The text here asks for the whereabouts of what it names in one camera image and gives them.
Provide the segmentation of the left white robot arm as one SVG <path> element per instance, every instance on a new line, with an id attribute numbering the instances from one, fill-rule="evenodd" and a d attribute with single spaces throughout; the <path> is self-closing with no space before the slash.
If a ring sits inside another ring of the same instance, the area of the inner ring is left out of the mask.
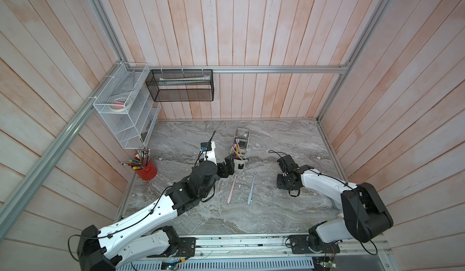
<path id="1" fill-rule="evenodd" d="M 221 163 L 213 155 L 191 174 L 167 187 L 152 204 L 107 227 L 91 225 L 79 234 L 75 260 L 83 271 L 115 271 L 152 255 L 169 257 L 180 248 L 180 238 L 166 223 L 213 198 L 215 183 L 234 173 L 234 155 Z"/>

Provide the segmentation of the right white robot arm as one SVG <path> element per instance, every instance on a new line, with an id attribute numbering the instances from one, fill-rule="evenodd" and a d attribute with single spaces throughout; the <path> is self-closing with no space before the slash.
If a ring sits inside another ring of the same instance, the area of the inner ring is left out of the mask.
<path id="1" fill-rule="evenodd" d="M 316 168 L 298 164 L 283 152 L 278 153 L 282 173 L 277 175 L 277 187 L 291 197 L 299 197 L 303 188 L 330 198 L 341 210 L 342 217 L 318 223 L 309 228 L 307 235 L 289 236 L 294 254 L 320 254 L 328 249 L 339 250 L 337 243 L 355 239 L 361 244 L 394 226 L 394 220 L 369 183 L 350 183 L 324 174 Z"/>

